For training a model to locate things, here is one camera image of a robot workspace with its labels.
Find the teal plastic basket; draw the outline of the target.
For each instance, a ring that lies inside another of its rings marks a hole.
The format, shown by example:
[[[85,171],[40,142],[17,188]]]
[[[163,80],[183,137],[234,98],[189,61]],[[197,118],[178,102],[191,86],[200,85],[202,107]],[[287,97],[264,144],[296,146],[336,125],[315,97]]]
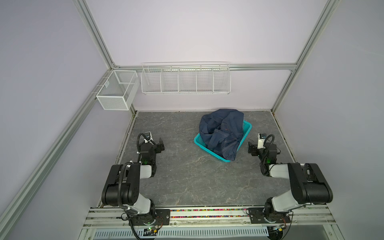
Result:
[[[238,145],[238,148],[237,148],[237,152],[239,151],[239,149],[241,148],[242,144],[244,143],[244,141],[246,140],[248,134],[250,133],[252,129],[252,124],[247,122],[247,121],[243,121],[243,138],[241,139],[239,145]],[[209,150],[207,147],[206,147],[206,144],[205,142],[203,141],[203,139],[201,138],[200,134],[197,134],[194,138],[194,143],[200,148],[202,149],[203,151],[205,151],[206,153],[208,153],[209,155],[212,155],[213,157],[225,162],[225,163],[229,163],[231,162],[230,160],[227,160],[227,159],[224,159],[223,157],[217,155],[216,153],[212,152],[211,150]]]

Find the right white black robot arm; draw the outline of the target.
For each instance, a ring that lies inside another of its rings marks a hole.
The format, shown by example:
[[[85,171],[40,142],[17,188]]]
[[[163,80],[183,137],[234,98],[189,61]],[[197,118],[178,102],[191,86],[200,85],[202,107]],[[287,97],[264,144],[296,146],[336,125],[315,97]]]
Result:
[[[277,162],[277,155],[281,151],[275,144],[273,134],[268,136],[259,134],[256,144],[248,143],[248,153],[259,158],[263,176],[286,179],[290,182],[290,190],[266,200],[261,211],[266,222],[285,220],[289,212],[307,205],[324,205],[332,202],[333,192],[317,164]]]

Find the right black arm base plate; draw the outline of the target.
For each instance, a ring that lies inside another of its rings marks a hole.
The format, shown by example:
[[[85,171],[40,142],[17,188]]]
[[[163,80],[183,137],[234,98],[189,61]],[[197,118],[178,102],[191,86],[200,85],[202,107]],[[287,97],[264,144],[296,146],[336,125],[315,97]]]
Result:
[[[267,213],[264,207],[248,208],[246,214],[252,224],[289,224],[291,218],[288,213]]]

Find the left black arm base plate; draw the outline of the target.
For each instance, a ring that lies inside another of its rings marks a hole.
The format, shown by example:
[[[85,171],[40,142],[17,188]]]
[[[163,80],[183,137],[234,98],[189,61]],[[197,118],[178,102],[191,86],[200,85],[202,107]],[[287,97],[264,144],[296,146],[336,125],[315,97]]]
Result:
[[[168,226],[171,220],[170,209],[155,209],[145,215],[130,218],[134,226]]]

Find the dark blue denim trousers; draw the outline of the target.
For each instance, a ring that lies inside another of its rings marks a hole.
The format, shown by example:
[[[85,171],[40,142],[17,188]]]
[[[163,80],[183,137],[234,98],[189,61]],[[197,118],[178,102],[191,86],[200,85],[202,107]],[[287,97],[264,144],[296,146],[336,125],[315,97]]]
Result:
[[[244,113],[219,109],[202,116],[199,134],[206,148],[228,161],[234,161],[244,136]]]

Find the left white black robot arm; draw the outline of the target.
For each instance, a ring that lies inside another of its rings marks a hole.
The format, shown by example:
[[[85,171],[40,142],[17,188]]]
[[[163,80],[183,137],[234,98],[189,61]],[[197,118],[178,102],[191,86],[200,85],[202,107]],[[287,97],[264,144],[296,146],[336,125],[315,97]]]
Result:
[[[155,176],[156,158],[165,150],[164,142],[156,143],[151,132],[140,133],[136,141],[138,160],[113,165],[102,191],[102,204],[118,207],[127,219],[144,225],[156,222],[156,207],[152,200],[140,194],[140,181]]]

